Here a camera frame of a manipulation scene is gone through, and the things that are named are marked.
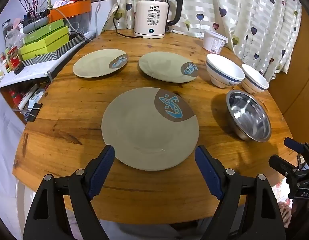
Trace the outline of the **person's right hand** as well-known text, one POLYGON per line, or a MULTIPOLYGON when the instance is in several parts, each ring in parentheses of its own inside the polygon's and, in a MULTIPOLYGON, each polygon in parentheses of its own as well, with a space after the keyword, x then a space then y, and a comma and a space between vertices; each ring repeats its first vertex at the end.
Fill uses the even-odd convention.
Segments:
POLYGON ((278 206, 281 213, 283 226, 288 228, 292 218, 292 208, 284 202, 278 202, 278 206))

